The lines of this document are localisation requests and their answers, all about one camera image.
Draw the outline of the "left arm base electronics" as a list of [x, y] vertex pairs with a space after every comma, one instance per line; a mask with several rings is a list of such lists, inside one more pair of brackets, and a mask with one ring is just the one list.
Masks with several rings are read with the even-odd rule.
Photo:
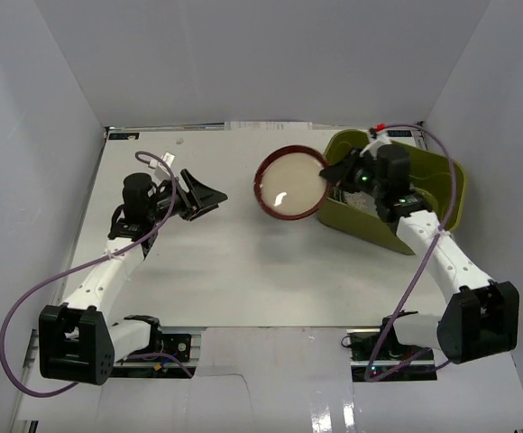
[[161, 333], [157, 350], [143, 349], [116, 363], [112, 378], [191, 379], [200, 357], [201, 335], [177, 331]]

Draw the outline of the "grey deer plate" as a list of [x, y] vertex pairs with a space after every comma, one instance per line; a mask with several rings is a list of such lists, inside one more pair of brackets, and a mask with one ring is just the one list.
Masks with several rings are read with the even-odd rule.
[[372, 215], [375, 214], [374, 199], [362, 192], [350, 193], [347, 191], [337, 190], [333, 194], [333, 199], [361, 212]]

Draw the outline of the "dark red beige plate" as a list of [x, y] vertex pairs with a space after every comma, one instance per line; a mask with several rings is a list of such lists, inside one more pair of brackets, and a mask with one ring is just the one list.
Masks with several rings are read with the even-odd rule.
[[329, 183], [320, 176], [324, 156], [304, 145], [288, 145], [268, 155], [253, 180], [254, 196], [269, 216], [284, 221], [315, 214], [326, 200]]

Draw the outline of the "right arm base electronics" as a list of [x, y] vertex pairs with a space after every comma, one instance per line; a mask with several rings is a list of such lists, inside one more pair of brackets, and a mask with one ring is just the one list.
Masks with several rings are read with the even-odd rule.
[[[423, 348], [415, 345], [394, 344], [389, 336], [384, 341], [376, 360], [369, 367], [369, 359], [380, 333], [378, 327], [358, 327], [348, 329], [346, 335], [340, 340], [342, 348], [349, 353], [353, 382], [365, 382], [367, 371], [370, 372], [370, 379], [376, 378], [402, 361], [424, 351]], [[382, 379], [383, 382], [428, 382], [436, 380], [436, 361], [431, 351], [423, 353], [409, 365]]]

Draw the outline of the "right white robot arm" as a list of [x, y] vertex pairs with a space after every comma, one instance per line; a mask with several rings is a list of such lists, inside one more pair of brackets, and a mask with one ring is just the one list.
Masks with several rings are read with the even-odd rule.
[[321, 170], [328, 183], [374, 200], [380, 220], [415, 254], [441, 290], [442, 316], [397, 308], [381, 331], [381, 351], [399, 360], [413, 345], [441, 351], [463, 364], [513, 350], [518, 342], [519, 294], [471, 262], [441, 226], [427, 200], [410, 181], [408, 152], [396, 144], [350, 151]]

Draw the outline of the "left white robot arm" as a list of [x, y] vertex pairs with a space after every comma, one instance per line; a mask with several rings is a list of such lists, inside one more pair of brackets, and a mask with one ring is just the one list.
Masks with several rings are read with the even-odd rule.
[[187, 170], [161, 183], [148, 173], [130, 174], [124, 178], [122, 197], [111, 219], [106, 254], [67, 298], [41, 311], [39, 362], [44, 378], [102, 385], [116, 362], [158, 357], [164, 340], [157, 318], [131, 315], [111, 323], [109, 312], [149, 255], [160, 223], [174, 216], [195, 220], [227, 199]]

